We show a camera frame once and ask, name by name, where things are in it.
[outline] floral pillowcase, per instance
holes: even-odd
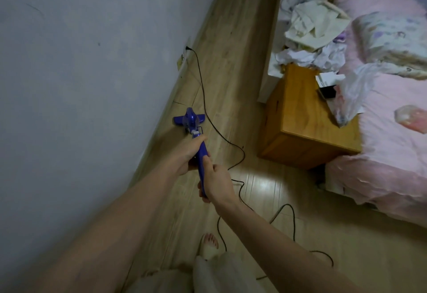
[[[427,79],[427,21],[424,17],[372,12],[353,21],[367,62],[383,73]]]

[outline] white wall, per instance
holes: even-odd
[[[0,286],[125,191],[212,1],[0,0]]]

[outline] laminate floor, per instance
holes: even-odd
[[[242,198],[266,220],[282,204],[292,204],[296,242],[308,250],[327,252],[337,270],[367,291],[427,292],[427,229],[319,191],[312,173],[256,156],[263,114],[263,105],[256,99],[274,6],[275,0],[217,0],[196,49],[207,112],[220,132],[246,151],[245,161],[231,170],[232,178],[246,184]],[[172,125],[172,117],[183,115],[188,106],[203,113],[195,57],[182,79],[154,135],[143,174],[184,137],[183,129]],[[215,163],[231,166],[241,159],[241,151],[222,140],[208,121],[203,130],[209,136],[207,147]],[[148,269],[190,269],[202,234],[210,231],[218,237],[218,216],[212,205],[198,197],[197,182],[196,171],[179,178],[136,255],[129,282]],[[273,225],[292,236],[291,209],[285,207]],[[262,270],[223,221],[220,230],[228,250],[238,254],[254,276],[262,276]],[[326,267],[330,265],[326,257],[318,257]],[[275,291],[268,279],[261,283],[266,291]]]

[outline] handheld vacuum cleaner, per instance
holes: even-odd
[[[201,135],[199,132],[200,123],[205,121],[205,115],[204,114],[196,114],[192,108],[187,108],[187,112],[185,115],[182,115],[180,117],[174,117],[173,122],[177,126],[184,126],[184,128],[191,133],[192,137],[198,137]],[[205,142],[202,142],[200,145],[199,151],[196,153],[195,157],[197,160],[197,167],[199,169],[199,177],[200,177],[200,184],[201,184],[201,193],[204,197],[206,196],[205,193],[205,187],[203,184],[203,181],[205,179],[205,170],[203,168],[203,156],[207,155],[207,149]]]

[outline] white pants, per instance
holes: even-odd
[[[193,274],[177,269],[160,271],[137,280],[126,291],[126,293],[143,292],[258,293],[264,292],[264,289],[244,268],[242,261],[236,255],[224,253],[209,261],[197,256]]]

